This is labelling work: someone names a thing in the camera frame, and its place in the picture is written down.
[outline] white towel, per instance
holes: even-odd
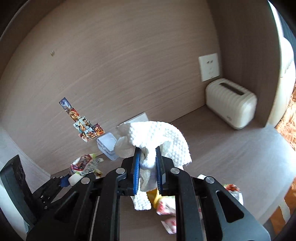
[[[142,150],[140,157],[140,188],[147,192],[157,188],[156,182],[156,147],[160,146],[162,156],[171,158],[175,167],[182,167],[190,163],[188,144],[182,133],[173,125],[165,122],[146,121],[122,123],[117,127],[120,138],[115,144],[114,151],[120,157],[127,158],[134,155],[135,147]],[[147,195],[133,198],[135,208],[137,202],[145,203]]]

